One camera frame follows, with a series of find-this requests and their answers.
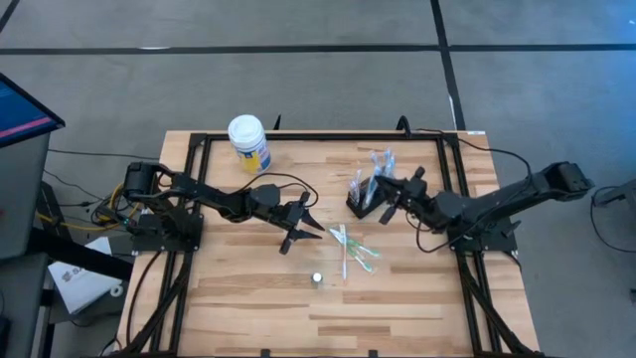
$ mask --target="table leg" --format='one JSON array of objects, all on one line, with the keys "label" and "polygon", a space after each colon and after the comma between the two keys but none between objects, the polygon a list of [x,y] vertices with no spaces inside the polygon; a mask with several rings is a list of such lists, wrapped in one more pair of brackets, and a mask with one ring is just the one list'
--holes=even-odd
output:
[{"label": "table leg", "polygon": [[125,281],[130,279],[132,264],[80,244],[49,235],[33,228],[29,250],[48,254],[51,259]]}]

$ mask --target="yellow cable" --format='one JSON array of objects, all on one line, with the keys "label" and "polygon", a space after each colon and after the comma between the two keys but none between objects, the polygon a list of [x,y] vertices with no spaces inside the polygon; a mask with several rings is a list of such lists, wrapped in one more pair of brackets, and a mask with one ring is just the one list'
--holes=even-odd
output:
[{"label": "yellow cable", "polygon": [[[108,207],[110,209],[112,209],[112,205],[114,204],[114,198],[115,198],[117,192],[121,189],[122,186],[123,186],[123,183],[119,183],[119,185],[117,185],[117,187],[115,187],[115,190],[112,191],[112,195],[110,196],[110,202],[108,204]],[[132,216],[137,212],[137,209],[139,209],[139,203],[135,204],[135,206],[132,208],[132,210],[128,214],[128,219],[132,218]],[[40,214],[38,212],[36,212],[36,214],[38,215],[38,218],[40,218],[40,220],[44,220],[46,222],[53,223],[53,219],[52,218],[49,218],[48,216],[42,215],[42,214]],[[119,226],[119,224],[112,224],[112,225],[109,225],[109,226],[103,227],[103,228],[92,228],[92,227],[83,227],[83,226],[80,226],[80,225],[74,225],[74,224],[69,224],[69,223],[60,223],[60,225],[65,226],[67,228],[71,228],[71,229],[92,231],[92,232],[108,231],[108,230],[114,229],[114,228]]]},{"label": "yellow cable", "polygon": [[[38,215],[38,218],[40,218],[40,220],[44,220],[46,222],[53,223],[53,219],[49,218],[48,216],[42,215],[42,214],[40,214],[38,212],[36,212],[36,214]],[[104,227],[104,228],[91,228],[91,227],[83,227],[83,226],[69,224],[69,223],[60,223],[60,225],[65,226],[67,228],[71,228],[71,229],[84,230],[84,231],[95,231],[95,232],[107,231],[107,230],[114,229],[114,228],[119,226],[119,224],[113,224],[113,225],[109,225],[109,226]]]}]

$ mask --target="black floor stripe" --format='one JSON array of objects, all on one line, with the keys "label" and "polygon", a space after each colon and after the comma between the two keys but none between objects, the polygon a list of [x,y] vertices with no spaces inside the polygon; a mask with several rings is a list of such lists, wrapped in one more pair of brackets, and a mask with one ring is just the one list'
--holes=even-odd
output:
[{"label": "black floor stripe", "polygon": [[0,49],[0,55],[197,55],[197,54],[302,54],[302,53],[399,53],[439,51],[437,45],[425,44],[343,44],[343,45],[274,45],[211,46],[169,48],[67,48]]},{"label": "black floor stripe", "polygon": [[2,14],[2,17],[0,18],[0,33],[2,33],[4,27],[7,26],[7,23],[9,22],[9,19],[11,19],[11,15],[13,15],[13,12],[16,10],[19,2],[20,0],[11,0],[11,3],[7,6],[7,10],[5,10],[4,14]]},{"label": "black floor stripe", "polygon": [[451,45],[450,52],[636,51],[636,44]]},{"label": "black floor stripe", "polygon": [[455,129],[466,130],[466,122],[464,120],[464,111],[461,108],[461,100],[459,99],[459,89],[457,88],[457,80],[455,79],[455,71],[453,70],[453,62],[448,51],[448,40],[446,39],[446,29],[444,28],[444,19],[441,16],[441,8],[439,0],[430,0],[430,7],[435,20],[435,30],[437,32],[437,41],[439,43],[439,52],[441,54],[441,63],[444,66],[444,77],[446,78],[446,87],[448,95],[451,99],[451,107],[455,120]]}]

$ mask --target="yellow label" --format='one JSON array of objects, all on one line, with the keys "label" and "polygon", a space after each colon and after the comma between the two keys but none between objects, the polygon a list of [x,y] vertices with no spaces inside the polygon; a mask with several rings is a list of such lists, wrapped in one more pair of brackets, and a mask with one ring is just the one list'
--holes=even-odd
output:
[{"label": "yellow label", "polygon": [[256,174],[260,171],[258,152],[241,153],[240,161],[242,161],[242,167],[249,173]]}]

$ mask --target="jar lid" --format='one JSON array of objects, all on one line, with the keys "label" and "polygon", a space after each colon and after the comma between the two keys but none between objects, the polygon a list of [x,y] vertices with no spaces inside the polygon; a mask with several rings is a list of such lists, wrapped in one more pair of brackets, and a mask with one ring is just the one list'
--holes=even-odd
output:
[{"label": "jar lid", "polygon": [[230,141],[234,146],[242,149],[257,145],[264,134],[260,120],[251,114],[239,115],[230,122],[228,127]]}]

